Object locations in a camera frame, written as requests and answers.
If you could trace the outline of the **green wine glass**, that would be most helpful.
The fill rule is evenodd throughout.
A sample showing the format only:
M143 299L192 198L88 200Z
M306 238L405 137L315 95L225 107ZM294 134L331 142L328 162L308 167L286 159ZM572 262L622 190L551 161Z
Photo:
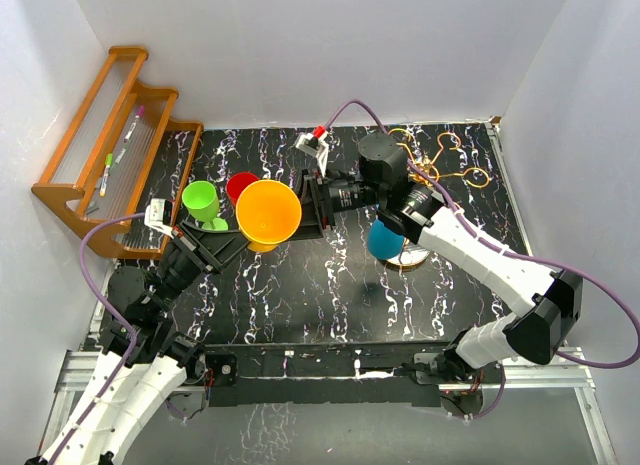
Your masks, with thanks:
M227 222L218 216L220 205L215 186L208 181L193 181L182 193L182 203L190 216L208 231L226 231Z

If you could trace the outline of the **yellow wine glass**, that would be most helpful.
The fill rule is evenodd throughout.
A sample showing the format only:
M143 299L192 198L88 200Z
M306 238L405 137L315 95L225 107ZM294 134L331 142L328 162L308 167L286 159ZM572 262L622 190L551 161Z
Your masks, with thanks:
M239 230L249 241L248 249L265 253L289 240L302 219L296 193L286 184L258 180L240 194L236 206Z

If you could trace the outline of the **red wine glass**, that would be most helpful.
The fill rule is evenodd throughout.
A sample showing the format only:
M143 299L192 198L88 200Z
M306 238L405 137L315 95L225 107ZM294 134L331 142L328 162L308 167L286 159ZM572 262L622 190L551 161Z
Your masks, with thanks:
M231 176L226 184L226 194L233 207L243 191L260 178L251 172L239 172Z

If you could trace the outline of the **blue wine glass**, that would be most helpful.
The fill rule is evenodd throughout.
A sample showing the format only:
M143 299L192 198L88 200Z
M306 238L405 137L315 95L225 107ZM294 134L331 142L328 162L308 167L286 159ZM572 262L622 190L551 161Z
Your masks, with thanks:
M382 221L376 219L370 228L367 248L379 260L388 260L399 255L405 238L389 230Z

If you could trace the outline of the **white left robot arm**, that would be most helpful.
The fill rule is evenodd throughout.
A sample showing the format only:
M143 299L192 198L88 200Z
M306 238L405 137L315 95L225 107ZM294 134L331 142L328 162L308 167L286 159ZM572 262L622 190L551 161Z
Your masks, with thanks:
M224 270L248 245L238 230L181 222L157 268L121 266L97 299L112 322L76 408L33 464L120 464L169 395L206 372L203 347L173 332L168 310L198 278Z

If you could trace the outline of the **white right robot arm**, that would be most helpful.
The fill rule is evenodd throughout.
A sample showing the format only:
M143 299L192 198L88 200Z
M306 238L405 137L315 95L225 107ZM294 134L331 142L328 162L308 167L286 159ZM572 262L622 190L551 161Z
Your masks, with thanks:
M299 134L294 142L318 164L314 172L302 171L296 185L303 218L294 239L318 238L334 226L336 214L375 206L389 231L449 260L495 292L511 311L459 333L435 357L409 365L409 374L466 382L482 367L508 358L549 364L579 317L582 278L529 257L517 260L508 246L463 226L461 208L410 178L408 153L389 135L372 133L360 140L355 174L328 170L326 135L318 129Z

